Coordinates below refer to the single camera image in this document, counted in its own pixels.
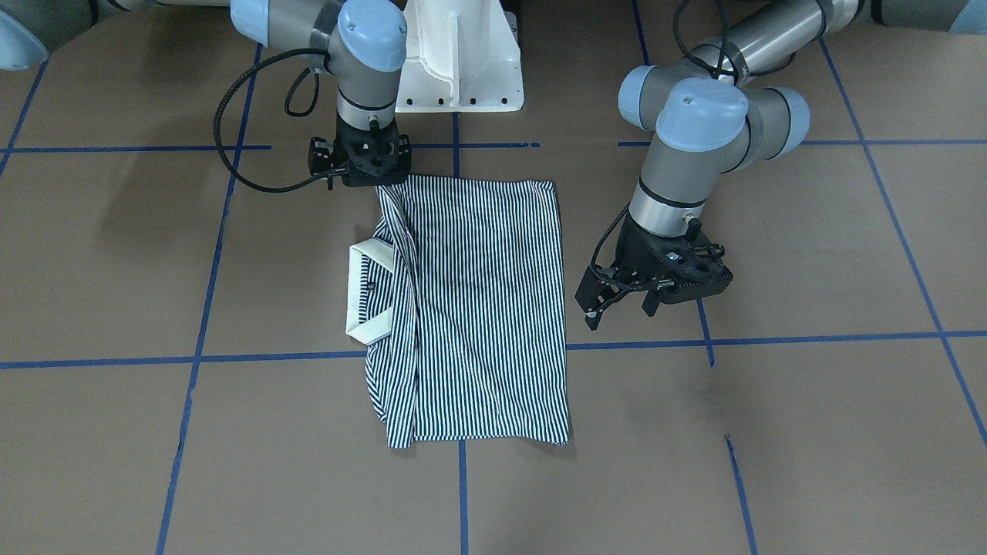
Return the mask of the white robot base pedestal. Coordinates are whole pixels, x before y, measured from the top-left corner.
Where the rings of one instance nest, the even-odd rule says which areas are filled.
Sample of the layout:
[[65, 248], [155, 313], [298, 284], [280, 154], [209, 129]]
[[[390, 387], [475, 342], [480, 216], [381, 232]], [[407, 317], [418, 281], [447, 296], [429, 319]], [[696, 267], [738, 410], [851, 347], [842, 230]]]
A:
[[518, 1], [406, 1], [399, 113], [511, 113], [525, 103]]

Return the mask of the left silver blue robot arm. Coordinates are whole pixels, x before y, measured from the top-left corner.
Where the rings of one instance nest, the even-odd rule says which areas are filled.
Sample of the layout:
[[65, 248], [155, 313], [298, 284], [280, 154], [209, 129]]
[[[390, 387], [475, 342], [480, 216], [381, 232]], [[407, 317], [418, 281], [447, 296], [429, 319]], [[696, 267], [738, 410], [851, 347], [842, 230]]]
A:
[[735, 25], [723, 5], [718, 11], [718, 36], [695, 47], [677, 39], [677, 63], [639, 66], [621, 84], [621, 115], [653, 137], [630, 203], [612, 224], [619, 229], [613, 263], [591, 261], [579, 282], [575, 299], [589, 329], [630, 294], [644, 294], [642, 309], [652, 316], [663, 304], [729, 287], [725, 248], [702, 232], [700, 219], [716, 180], [789, 153], [811, 124], [799, 92], [750, 90], [751, 80], [853, 22], [985, 32], [983, 1], [770, 1]]

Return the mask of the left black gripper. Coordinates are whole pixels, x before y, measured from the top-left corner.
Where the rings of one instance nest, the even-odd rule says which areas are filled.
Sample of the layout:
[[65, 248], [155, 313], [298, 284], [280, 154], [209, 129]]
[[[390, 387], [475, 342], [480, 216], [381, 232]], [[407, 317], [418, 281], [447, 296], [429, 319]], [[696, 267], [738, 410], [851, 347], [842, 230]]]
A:
[[652, 234], [625, 217], [613, 267], [588, 266], [575, 300], [588, 329], [596, 331], [603, 312], [629, 294], [649, 291], [657, 298], [683, 298], [694, 287], [695, 256], [689, 242]]

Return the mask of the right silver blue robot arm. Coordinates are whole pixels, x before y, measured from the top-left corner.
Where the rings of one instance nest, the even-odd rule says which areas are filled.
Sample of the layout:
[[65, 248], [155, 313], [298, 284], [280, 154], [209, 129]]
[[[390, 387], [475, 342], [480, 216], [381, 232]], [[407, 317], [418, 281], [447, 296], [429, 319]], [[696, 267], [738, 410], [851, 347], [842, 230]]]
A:
[[[231, 176], [250, 189], [264, 186], [244, 178], [222, 140], [225, 110], [237, 91], [262, 69], [279, 61], [305, 63], [285, 97], [287, 116], [306, 117], [291, 107], [293, 92], [307, 78], [320, 94], [322, 75], [335, 78], [335, 136], [311, 138], [309, 176], [289, 192], [324, 180], [348, 187], [390, 187], [409, 176], [412, 149], [396, 120], [399, 79], [406, 58], [408, 22], [391, 1], [216, 1], [229, 11], [234, 28], [275, 55], [236, 78], [213, 116], [213, 140]], [[163, 1], [4, 1], [1, 7], [2, 69], [18, 72], [39, 66], [59, 47], [114, 15], [165, 7]]]

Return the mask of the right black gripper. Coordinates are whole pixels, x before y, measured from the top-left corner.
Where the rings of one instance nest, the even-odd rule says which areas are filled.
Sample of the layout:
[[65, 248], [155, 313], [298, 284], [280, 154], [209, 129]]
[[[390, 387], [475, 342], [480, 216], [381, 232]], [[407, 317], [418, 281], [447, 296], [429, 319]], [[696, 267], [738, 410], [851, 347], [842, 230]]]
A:
[[334, 180], [343, 174], [343, 165], [352, 167], [397, 167], [399, 129], [395, 120], [370, 129], [357, 129], [342, 116], [336, 116], [334, 141], [312, 136], [308, 144], [308, 169], [312, 183], [324, 180], [325, 189], [334, 190]]

